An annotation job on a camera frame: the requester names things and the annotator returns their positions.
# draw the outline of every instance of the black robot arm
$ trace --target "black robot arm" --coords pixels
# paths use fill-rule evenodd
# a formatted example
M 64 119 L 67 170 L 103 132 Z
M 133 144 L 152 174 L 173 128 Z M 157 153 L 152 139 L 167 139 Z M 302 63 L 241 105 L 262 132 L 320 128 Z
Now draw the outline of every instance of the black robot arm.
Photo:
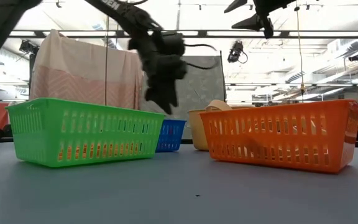
M 0 0 L 0 48 L 26 12 L 42 0 Z M 146 100 L 156 102 L 171 114 L 177 106 L 175 80 L 186 75 L 187 64 L 181 60 L 185 45 L 181 34 L 162 33 L 150 15 L 133 4 L 118 0 L 85 0 L 113 18 L 126 31 L 131 40 L 129 49 L 136 49 L 147 74 L 149 89 Z

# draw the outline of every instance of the cable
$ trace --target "cable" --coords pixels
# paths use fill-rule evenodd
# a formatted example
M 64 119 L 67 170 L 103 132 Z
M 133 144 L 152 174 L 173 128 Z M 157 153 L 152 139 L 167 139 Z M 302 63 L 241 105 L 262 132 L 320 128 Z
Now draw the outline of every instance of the cable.
M 185 44 L 186 47 L 210 47 L 212 49 L 214 49 L 215 52 L 217 52 L 218 50 L 216 50 L 216 48 L 214 48 L 213 46 L 211 45 L 208 45 L 208 44 Z M 202 70 L 209 70 L 209 69 L 212 69 L 212 68 L 215 68 L 219 65 L 219 62 L 218 60 L 216 60 L 216 58 L 214 58 L 214 61 L 215 63 L 210 66 L 210 67 L 201 67 L 201 66 L 198 66 L 198 65 L 193 65 L 192 63 L 188 63 L 187 64 L 189 66 L 192 66 L 192 67 L 195 67 L 195 68 L 198 68 L 198 69 L 202 69 Z
M 110 18 L 107 17 L 106 21 L 106 61 L 104 65 L 104 105 L 107 106 L 107 62 L 109 56 L 109 27 L 110 27 Z
M 303 57 L 302 57 L 302 46 L 301 46 L 301 32 L 300 32 L 300 26 L 299 26 L 299 6 L 298 6 L 298 0 L 295 1 L 296 4 L 296 26 L 298 28 L 298 42 L 299 42 L 299 55 L 301 57 L 301 94 L 302 94 L 302 103 L 303 103 L 303 94 L 305 94 L 305 83 L 303 81 Z
M 244 51 L 243 51 L 242 53 L 247 57 L 247 60 L 245 60 L 245 62 L 240 62 L 240 60 L 239 60 L 239 62 L 240 62 L 241 64 L 245 64 L 245 63 L 248 62 L 248 55 L 247 55 Z
M 23 56 L 21 56 L 19 59 L 17 59 L 15 62 L 18 62 L 20 60 L 22 60 L 26 55 L 28 55 L 29 53 L 25 53 Z
M 128 1 L 126 1 L 126 3 L 131 4 L 131 5 L 133 5 L 133 6 L 137 6 L 137 5 L 146 3 L 147 1 L 149 1 L 149 0 L 141 0 L 141 1 L 139 1 L 139 2 L 128 2 Z

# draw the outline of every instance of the blue basket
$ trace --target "blue basket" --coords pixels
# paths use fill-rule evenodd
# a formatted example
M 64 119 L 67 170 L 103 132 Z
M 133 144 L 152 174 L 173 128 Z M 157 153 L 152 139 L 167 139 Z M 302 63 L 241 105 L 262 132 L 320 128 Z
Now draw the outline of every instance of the blue basket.
M 164 120 L 155 152 L 172 152 L 179 150 L 185 124 L 186 121 L 181 120 Z

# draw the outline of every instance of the gray table surface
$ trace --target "gray table surface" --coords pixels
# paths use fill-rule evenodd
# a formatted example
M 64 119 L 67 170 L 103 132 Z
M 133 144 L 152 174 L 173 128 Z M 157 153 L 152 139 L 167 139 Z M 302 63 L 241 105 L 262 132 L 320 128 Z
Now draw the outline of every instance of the gray table surface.
M 0 223 L 358 223 L 358 149 L 339 175 L 213 161 L 182 145 L 153 159 L 49 169 L 0 143 Z

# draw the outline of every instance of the basket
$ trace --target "basket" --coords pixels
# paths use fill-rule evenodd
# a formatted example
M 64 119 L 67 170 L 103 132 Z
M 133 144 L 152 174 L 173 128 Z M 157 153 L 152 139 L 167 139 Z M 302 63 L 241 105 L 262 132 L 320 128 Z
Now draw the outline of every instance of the basket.
M 232 108 L 237 110 L 250 108 L 250 106 L 234 106 Z M 211 110 L 231 110 L 232 108 L 223 101 L 213 100 L 204 110 L 191 110 L 188 112 L 194 148 L 200 151 L 208 151 L 203 120 L 201 120 L 200 113 Z
M 179 150 L 185 124 L 186 121 L 164 120 L 156 152 L 172 152 Z
M 39 98 L 7 107 L 16 157 L 49 167 L 150 158 L 164 115 Z
M 354 100 L 201 113 L 213 159 L 337 173 L 353 159 Z

